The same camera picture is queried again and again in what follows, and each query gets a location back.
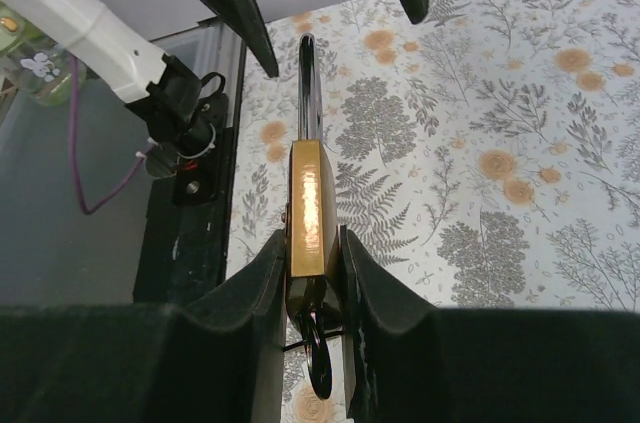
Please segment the brass padlock with steel shackle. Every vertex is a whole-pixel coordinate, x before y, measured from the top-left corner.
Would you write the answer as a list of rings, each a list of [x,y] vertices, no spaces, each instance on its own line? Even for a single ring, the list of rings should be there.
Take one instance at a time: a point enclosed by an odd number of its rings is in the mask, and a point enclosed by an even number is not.
[[[290,148],[286,205],[286,308],[297,323],[309,315],[328,330],[342,325],[335,181],[323,143],[319,47],[299,40],[298,138]]]

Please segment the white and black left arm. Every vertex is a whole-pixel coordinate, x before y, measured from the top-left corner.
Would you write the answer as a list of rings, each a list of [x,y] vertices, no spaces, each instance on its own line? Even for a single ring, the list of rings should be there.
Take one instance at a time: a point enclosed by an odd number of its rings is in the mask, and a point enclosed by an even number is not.
[[[187,159],[214,144],[199,108],[203,81],[150,43],[100,0],[2,0],[87,64],[144,120],[150,137]],[[200,0],[249,47],[266,74],[279,66],[256,0]]]

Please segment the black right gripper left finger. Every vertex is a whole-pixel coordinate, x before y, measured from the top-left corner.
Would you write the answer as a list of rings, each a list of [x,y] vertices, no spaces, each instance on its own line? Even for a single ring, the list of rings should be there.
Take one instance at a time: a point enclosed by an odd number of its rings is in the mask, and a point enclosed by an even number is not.
[[[285,236],[186,307],[5,307],[5,422],[277,422]]]

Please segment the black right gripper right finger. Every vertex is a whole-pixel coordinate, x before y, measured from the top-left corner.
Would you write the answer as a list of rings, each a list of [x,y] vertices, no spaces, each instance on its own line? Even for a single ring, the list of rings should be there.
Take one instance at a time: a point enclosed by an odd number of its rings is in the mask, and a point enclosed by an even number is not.
[[[347,415],[357,422],[635,422],[639,317],[438,308],[339,231]]]

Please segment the silver key with ring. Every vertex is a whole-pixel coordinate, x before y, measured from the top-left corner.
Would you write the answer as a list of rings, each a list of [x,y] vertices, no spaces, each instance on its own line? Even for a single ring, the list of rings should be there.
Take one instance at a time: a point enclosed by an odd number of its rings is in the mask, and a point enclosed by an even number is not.
[[[344,328],[339,325],[327,331],[321,315],[312,310],[300,313],[297,323],[301,339],[296,343],[285,345],[283,352],[304,349],[313,391],[320,400],[327,400],[333,389],[332,363],[327,341],[342,336]]]

